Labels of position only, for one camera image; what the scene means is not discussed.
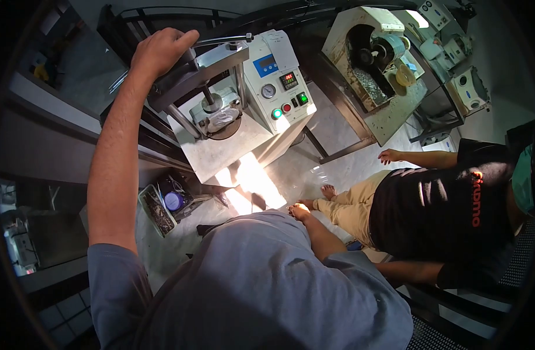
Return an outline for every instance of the hand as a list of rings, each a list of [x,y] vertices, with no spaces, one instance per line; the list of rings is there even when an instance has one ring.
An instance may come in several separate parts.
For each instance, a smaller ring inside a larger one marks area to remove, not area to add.
[[[403,161],[402,159],[402,152],[398,150],[392,150],[391,148],[387,150],[383,150],[379,155],[378,159],[380,159],[380,163],[384,165],[388,165],[391,162],[400,162]]]
[[[131,58],[130,73],[137,72],[156,80],[166,74],[198,38],[197,30],[183,33],[174,28],[165,28],[155,32],[137,45]]]
[[[297,203],[293,206],[287,206],[287,210],[289,211],[289,215],[302,222],[312,216],[310,210],[308,210],[308,208],[302,203]]]

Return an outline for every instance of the metal grate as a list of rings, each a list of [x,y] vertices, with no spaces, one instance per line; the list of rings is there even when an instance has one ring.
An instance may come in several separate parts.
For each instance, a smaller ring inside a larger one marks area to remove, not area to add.
[[[415,316],[413,318],[413,335],[407,350],[465,350],[452,339],[438,332],[433,327]]]
[[[524,232],[518,234],[518,241],[509,268],[502,276],[499,284],[520,287],[528,270],[528,263],[535,246],[535,220],[525,222]]]

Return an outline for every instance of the purple lid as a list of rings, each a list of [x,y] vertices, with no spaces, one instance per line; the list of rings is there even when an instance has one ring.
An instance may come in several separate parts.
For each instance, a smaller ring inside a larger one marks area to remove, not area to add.
[[[183,199],[182,196],[175,192],[168,192],[164,196],[164,204],[170,211],[175,211],[180,209],[182,206]]]

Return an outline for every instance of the bare foot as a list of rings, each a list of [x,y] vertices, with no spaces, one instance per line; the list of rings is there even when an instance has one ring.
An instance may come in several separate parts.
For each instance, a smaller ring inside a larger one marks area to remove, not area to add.
[[[297,203],[304,204],[309,210],[315,210],[314,201],[312,199],[299,199],[297,200]]]
[[[333,185],[324,185],[320,187],[320,190],[327,200],[332,200],[332,198],[337,195],[336,188]]]

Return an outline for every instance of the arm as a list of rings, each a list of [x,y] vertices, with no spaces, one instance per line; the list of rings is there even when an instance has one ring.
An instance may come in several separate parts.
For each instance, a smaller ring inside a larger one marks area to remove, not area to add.
[[[345,244],[336,235],[329,232],[324,224],[316,219],[304,204],[295,204],[287,209],[291,216],[301,221],[306,227],[308,236],[310,236],[312,251],[318,260],[322,262],[333,253],[347,251]]]
[[[458,154],[444,150],[431,150],[429,152],[403,152],[400,150],[383,150],[378,156],[384,165],[391,162],[406,161],[420,167],[447,169],[458,164]]]
[[[137,46],[131,69],[110,109],[90,165],[89,245],[108,243],[137,254],[138,130],[152,83],[198,39],[195,30],[166,28]]]
[[[382,275],[392,281],[411,282],[413,284],[436,285],[442,262],[381,262],[375,264]]]

